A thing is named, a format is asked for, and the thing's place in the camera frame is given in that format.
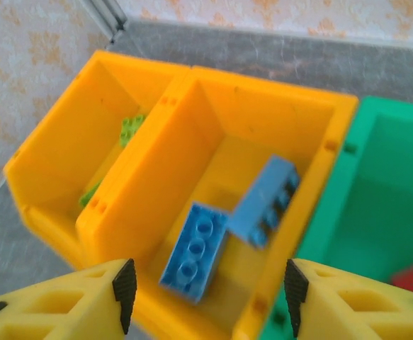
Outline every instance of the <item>bin compartment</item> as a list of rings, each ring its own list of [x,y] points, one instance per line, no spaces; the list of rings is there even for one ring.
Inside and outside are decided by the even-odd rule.
[[[96,52],[5,166],[24,223],[75,267],[79,199],[121,155],[123,119],[150,114],[187,69]]]
[[[163,98],[77,219],[90,264],[131,257],[134,320],[159,337],[256,337],[336,158],[357,99],[194,67]],[[268,246],[230,235],[197,305],[158,284],[193,202],[232,212],[272,155],[301,177]]]
[[[413,104],[362,101],[296,257],[386,283],[413,266]],[[293,338],[287,311],[281,291],[262,339]]]

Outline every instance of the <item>light blue lego brick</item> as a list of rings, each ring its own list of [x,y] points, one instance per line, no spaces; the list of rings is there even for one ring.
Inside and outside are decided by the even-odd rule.
[[[293,163],[272,156],[234,209],[227,229],[255,247],[265,247],[268,232],[277,228],[299,182]]]
[[[198,303],[222,255],[227,219],[226,212],[192,204],[159,283]]]

